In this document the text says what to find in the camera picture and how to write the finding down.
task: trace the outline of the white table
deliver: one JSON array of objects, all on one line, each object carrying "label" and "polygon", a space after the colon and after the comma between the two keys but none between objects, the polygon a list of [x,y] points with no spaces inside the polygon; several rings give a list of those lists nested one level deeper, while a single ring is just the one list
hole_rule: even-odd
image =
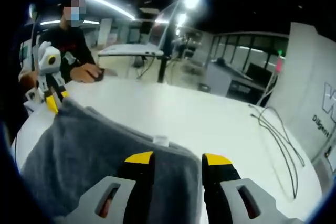
[{"label": "white table", "polygon": [[102,56],[163,56],[163,51],[159,50],[156,45],[147,43],[143,44],[116,44],[111,45],[98,53]]},{"label": "white table", "polygon": [[[254,111],[246,103],[165,84],[116,77],[105,77],[93,84],[70,82],[66,87],[80,105],[94,107],[102,115],[145,134],[166,135],[199,158],[205,152],[224,155],[233,162],[242,178],[252,179],[270,193],[277,201],[277,208],[287,217],[305,220],[321,199],[317,175],[301,146],[288,132],[306,163],[302,168],[293,155],[299,188],[297,199],[292,200],[290,177],[281,152],[267,130],[250,116]],[[19,168],[41,134],[51,126],[53,117],[42,104],[23,125],[16,151]],[[265,117],[281,129],[273,114],[266,113]],[[203,207],[201,223],[206,223],[205,219]]]}]

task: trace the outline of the black shirt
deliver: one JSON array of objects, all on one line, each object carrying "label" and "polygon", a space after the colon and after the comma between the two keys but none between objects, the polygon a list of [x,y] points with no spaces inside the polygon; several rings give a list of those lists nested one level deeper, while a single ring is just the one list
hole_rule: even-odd
[{"label": "black shirt", "polygon": [[[39,39],[41,44],[43,41],[51,42],[51,45],[61,52],[61,67],[60,71],[65,83],[71,80],[70,71],[74,67],[81,66],[86,63],[95,64],[92,54],[87,47],[84,39],[84,34],[79,27],[71,27],[63,30],[59,26],[49,29],[43,33]],[[66,52],[70,52],[78,62],[69,65],[64,57]]]}]

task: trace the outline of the monitor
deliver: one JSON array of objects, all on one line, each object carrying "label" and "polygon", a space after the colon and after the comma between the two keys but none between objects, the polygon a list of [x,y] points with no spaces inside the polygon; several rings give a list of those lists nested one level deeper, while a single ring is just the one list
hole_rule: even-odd
[{"label": "monitor", "polygon": [[265,68],[250,63],[246,75],[252,78],[256,83],[266,87],[272,76],[272,73]]},{"label": "monitor", "polygon": [[171,18],[171,15],[174,11],[174,8],[176,6],[177,2],[171,4],[167,8],[163,9],[157,16],[151,32],[149,34],[149,43],[158,46],[161,40],[161,37],[163,36],[164,30],[168,25],[168,22]]}]

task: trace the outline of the hand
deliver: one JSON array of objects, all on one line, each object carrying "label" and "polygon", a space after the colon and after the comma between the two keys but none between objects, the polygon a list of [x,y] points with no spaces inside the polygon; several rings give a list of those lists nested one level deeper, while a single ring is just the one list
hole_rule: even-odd
[{"label": "hand", "polygon": [[94,78],[101,74],[101,70],[94,64],[84,64],[80,67],[73,68],[70,72],[72,80],[85,83],[93,83]]}]

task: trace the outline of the gray cloth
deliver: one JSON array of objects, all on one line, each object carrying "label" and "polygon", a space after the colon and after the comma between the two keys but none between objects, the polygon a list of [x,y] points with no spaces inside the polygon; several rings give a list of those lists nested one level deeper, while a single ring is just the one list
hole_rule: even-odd
[{"label": "gray cloth", "polygon": [[198,223],[201,161],[176,144],[163,147],[151,141],[92,108],[64,99],[52,126],[28,155],[22,176],[47,214],[65,216],[78,206],[84,192],[106,176],[114,176],[127,157],[154,151],[148,223]]}]

